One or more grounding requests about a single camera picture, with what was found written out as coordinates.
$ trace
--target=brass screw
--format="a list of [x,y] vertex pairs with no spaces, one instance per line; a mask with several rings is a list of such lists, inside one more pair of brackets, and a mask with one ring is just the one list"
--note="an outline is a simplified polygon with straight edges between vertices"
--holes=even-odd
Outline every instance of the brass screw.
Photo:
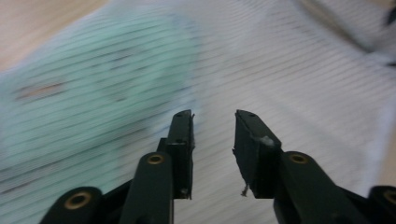
[[67,199],[64,203],[64,207],[69,210],[79,209],[80,207],[85,206],[91,200],[91,194],[87,191],[80,191],[75,193],[73,196]]
[[163,163],[164,157],[159,154],[152,155],[148,157],[148,163],[152,165]]
[[295,163],[306,164],[308,163],[308,159],[300,154],[292,154],[290,155],[290,160]]

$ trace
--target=wooden surface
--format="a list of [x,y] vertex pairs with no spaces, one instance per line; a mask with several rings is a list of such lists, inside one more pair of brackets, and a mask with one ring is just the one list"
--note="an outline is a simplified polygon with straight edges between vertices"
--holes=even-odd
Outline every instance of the wooden surface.
[[[374,0],[390,7],[392,0]],[[0,71],[25,58],[51,36],[82,16],[96,10],[107,0],[0,0]],[[396,186],[396,140],[379,179]]]

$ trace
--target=white surface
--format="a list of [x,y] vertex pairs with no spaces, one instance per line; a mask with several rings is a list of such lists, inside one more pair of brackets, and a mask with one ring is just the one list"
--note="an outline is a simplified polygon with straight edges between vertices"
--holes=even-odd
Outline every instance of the white surface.
[[[336,184],[366,194],[385,152],[375,143],[387,141],[378,134],[388,129],[380,120],[396,92],[394,70],[324,38],[288,1],[186,0],[169,6],[158,13],[195,21],[191,26],[199,28],[201,42],[188,81],[191,94],[168,104],[178,111],[190,107],[180,102],[197,101],[192,201],[176,202],[176,223],[276,223],[271,200],[240,196],[245,185],[231,151],[236,109],[259,115],[285,150],[308,153]],[[128,16],[128,7],[107,9],[101,13]],[[151,122],[166,125],[172,113]],[[35,223],[67,189],[107,191],[130,179],[138,159],[166,136],[167,130],[153,134],[145,128],[131,135],[128,147],[120,143],[117,154],[106,145],[105,151],[87,149],[53,164],[36,182],[1,195],[0,223]],[[117,169],[97,172],[110,163]]]
[[298,0],[291,1],[299,6],[306,2],[316,5],[328,14],[329,20],[341,26],[355,42],[364,50],[373,54],[382,63],[396,61],[396,25],[385,25],[389,15],[389,7],[384,7],[372,0]]

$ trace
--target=white cloth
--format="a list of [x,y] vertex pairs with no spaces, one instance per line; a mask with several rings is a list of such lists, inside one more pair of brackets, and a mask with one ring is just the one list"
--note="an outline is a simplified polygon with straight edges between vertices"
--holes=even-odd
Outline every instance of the white cloth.
[[[68,189],[95,186],[107,192],[129,180],[140,157],[166,136],[163,126],[172,113],[186,108],[196,114],[194,184],[192,201],[176,201],[176,223],[276,223],[272,200],[240,196],[245,185],[231,151],[236,109],[259,115],[284,150],[309,154],[337,185],[365,195],[375,184],[393,124],[393,69],[336,36],[324,38],[294,4],[282,0],[114,1],[74,25],[94,17],[122,20],[131,8],[189,21],[185,28],[199,42],[189,87],[168,102],[169,112],[147,126],[139,123],[141,129],[129,136],[127,147],[119,143],[117,153],[104,144],[39,172],[15,173],[26,184],[14,190],[13,176],[0,176],[2,191],[7,187],[0,198],[1,223],[38,222]],[[106,164],[111,165],[98,172]]]

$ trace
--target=mint green fabric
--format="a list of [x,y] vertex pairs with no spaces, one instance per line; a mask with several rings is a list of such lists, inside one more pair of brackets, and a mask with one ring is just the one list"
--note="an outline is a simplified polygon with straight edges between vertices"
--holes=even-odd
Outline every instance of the mint green fabric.
[[196,51],[174,20],[149,13],[96,20],[3,77],[3,166],[100,146],[161,110],[183,87]]

